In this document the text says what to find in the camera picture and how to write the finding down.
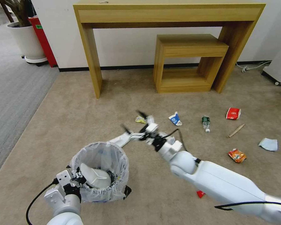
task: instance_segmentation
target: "white plant pot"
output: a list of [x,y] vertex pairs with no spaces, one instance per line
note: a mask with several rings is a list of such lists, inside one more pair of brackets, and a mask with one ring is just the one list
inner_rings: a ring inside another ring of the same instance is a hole
[[29,63],[41,63],[47,60],[42,46],[32,26],[18,27],[18,22],[7,25],[14,36],[21,53]]

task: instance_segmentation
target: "trash bin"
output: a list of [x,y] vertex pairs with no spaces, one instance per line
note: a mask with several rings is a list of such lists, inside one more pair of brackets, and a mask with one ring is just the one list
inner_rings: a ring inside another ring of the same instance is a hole
[[81,199],[85,202],[110,202],[125,199],[131,192],[126,186],[129,177],[129,161],[125,152],[111,142],[91,143],[73,156],[70,166],[77,170],[81,163],[90,168],[105,170],[111,175],[107,188],[92,188],[85,183],[80,188]]

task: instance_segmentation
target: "wooden stool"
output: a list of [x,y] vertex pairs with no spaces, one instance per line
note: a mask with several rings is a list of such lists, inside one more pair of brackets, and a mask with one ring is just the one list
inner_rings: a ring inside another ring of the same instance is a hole
[[[154,82],[158,93],[209,91],[228,45],[211,34],[157,35]],[[163,69],[165,58],[201,57],[198,68]]]

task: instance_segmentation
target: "power cord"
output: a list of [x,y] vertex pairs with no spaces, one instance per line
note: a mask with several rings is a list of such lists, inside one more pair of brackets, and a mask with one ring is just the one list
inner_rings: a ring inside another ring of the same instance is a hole
[[32,202],[29,204],[28,208],[27,208],[27,211],[26,211],[26,221],[29,225],[32,225],[32,223],[30,222],[29,220],[29,217],[28,217],[28,213],[29,213],[29,210],[31,208],[31,206],[33,205],[33,203],[35,202],[35,200],[45,191],[47,190],[50,186],[54,185],[54,184],[58,184],[58,180],[57,178],[55,178],[51,184],[49,184],[47,187],[45,187],[33,200]]
[[172,135],[173,133],[175,133],[176,131],[179,132],[179,137],[180,137],[180,140],[181,140],[181,143],[182,143],[182,146],[183,146],[184,150],[188,152],[188,150],[187,150],[186,147],[185,147],[184,141],[183,141],[182,133],[181,133],[181,131],[180,131],[178,128],[177,128],[176,130],[174,130],[173,132],[169,133],[169,134],[166,135],[166,136],[163,136],[163,137],[160,137],[160,138],[158,137],[158,138],[155,138],[155,139],[165,139],[165,138],[171,136],[171,135]]
[[215,206],[217,209],[225,210],[225,211],[230,211],[233,210],[231,208],[224,208],[224,207],[231,207],[231,206],[238,206],[238,205],[247,205],[247,204],[277,204],[281,205],[280,202],[239,202],[239,203],[232,203],[232,204],[226,204],[226,205],[220,205],[220,206]]
[[270,63],[270,62],[271,62],[271,60],[270,60],[270,61],[266,61],[266,62],[260,64],[259,66],[253,67],[253,68],[249,68],[248,66],[241,67],[240,65],[237,64],[237,62],[236,62],[236,65],[237,65],[239,68],[241,68],[241,69],[242,69],[241,72],[244,73],[244,72],[246,72],[247,70],[257,69],[258,67],[260,67],[260,66],[262,66],[262,65],[264,65],[264,64]]

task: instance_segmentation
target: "wooden console table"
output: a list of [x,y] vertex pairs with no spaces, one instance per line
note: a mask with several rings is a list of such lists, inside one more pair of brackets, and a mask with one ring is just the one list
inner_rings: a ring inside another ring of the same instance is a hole
[[221,93],[265,4],[247,0],[81,0],[73,6],[99,98],[102,75],[94,28],[222,27],[219,40],[229,49],[213,83]]

